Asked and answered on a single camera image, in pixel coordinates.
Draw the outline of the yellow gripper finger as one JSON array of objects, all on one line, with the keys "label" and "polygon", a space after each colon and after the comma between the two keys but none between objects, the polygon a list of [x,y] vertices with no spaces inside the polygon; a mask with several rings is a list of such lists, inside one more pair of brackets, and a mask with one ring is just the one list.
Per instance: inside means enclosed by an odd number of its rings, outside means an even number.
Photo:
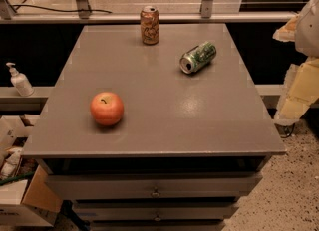
[{"label": "yellow gripper finger", "polygon": [[298,15],[291,18],[285,25],[274,32],[272,38],[280,42],[294,42],[298,19]]},{"label": "yellow gripper finger", "polygon": [[319,99],[319,59],[308,57],[300,66],[287,70],[274,122],[281,126],[297,123]]}]

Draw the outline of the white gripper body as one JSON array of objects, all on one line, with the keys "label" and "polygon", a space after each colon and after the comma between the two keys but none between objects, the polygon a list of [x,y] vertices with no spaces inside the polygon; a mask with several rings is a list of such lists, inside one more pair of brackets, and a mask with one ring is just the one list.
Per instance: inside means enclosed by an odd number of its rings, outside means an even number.
[{"label": "white gripper body", "polygon": [[295,48],[306,56],[319,57],[319,0],[309,0],[299,14]]}]

